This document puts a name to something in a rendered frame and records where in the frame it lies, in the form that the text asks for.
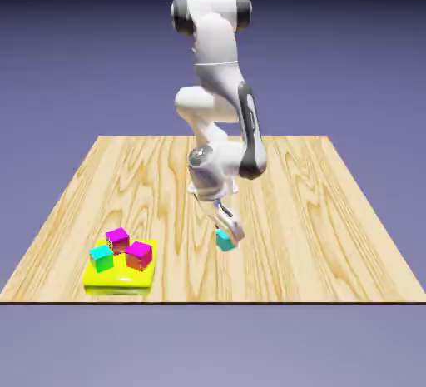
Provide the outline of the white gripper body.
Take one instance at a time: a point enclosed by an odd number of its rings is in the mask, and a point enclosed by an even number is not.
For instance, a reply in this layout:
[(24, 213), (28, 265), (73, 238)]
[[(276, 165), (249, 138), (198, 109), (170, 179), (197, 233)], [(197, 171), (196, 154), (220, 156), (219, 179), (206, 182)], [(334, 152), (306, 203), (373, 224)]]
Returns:
[(212, 202), (209, 217), (215, 226), (222, 229), (232, 241), (241, 241), (245, 237), (239, 216), (225, 206), (221, 200), (216, 199)]

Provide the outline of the small cyan cube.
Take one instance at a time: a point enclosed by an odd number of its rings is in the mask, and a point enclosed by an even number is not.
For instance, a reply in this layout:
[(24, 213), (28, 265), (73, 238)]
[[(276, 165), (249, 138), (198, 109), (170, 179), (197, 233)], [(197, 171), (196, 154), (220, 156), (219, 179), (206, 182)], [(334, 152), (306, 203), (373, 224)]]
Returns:
[(236, 245), (232, 242), (230, 236), (227, 233), (225, 233), (222, 229), (215, 230), (215, 239), (216, 239), (216, 244), (224, 252), (230, 251), (236, 248)]
[(108, 245), (101, 245), (91, 248), (89, 250), (89, 256), (90, 262), (96, 273), (110, 270), (114, 266), (114, 255)]

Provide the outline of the small magenta cube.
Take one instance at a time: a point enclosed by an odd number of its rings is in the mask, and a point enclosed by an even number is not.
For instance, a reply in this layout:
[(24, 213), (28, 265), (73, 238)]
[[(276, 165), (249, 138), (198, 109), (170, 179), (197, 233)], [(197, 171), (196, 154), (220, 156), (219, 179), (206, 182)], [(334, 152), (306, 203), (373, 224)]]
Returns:
[(114, 256), (123, 253), (130, 245), (130, 237), (122, 227), (108, 231), (106, 233), (106, 241)]
[(125, 249), (125, 256), (128, 267), (144, 271), (152, 262), (152, 246), (145, 242), (134, 241)]

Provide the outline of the large yellow box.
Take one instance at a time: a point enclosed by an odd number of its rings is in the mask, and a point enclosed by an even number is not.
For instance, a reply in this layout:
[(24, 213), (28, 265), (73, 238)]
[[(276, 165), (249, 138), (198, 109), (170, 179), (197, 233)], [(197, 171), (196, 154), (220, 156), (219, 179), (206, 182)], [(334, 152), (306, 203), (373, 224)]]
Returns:
[(100, 273), (88, 262), (82, 277), (82, 284), (88, 295), (147, 295), (150, 292), (156, 271), (156, 240), (137, 240), (152, 247), (152, 262), (147, 268), (138, 271), (128, 267), (123, 254), (114, 257), (111, 269)]

